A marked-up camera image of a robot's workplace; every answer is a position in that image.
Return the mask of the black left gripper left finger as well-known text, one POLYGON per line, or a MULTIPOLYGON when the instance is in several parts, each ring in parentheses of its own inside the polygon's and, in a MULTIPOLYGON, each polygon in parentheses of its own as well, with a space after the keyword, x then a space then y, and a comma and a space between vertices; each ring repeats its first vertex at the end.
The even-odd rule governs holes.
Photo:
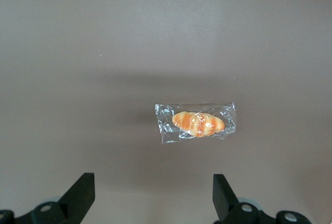
POLYGON ((16 217, 9 209, 1 210, 1 223, 81 223, 95 200, 93 173, 83 173, 57 201, 48 201, 16 217))

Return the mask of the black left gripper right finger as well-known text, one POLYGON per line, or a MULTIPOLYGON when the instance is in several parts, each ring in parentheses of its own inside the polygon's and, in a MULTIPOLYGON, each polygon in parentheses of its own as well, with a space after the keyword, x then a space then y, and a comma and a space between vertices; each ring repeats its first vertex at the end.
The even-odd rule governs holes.
POLYGON ((223 174, 213 175, 213 204, 216 223, 310 223, 304 215, 293 211, 279 211, 275 217, 267 215, 255 201, 237 198, 223 174))

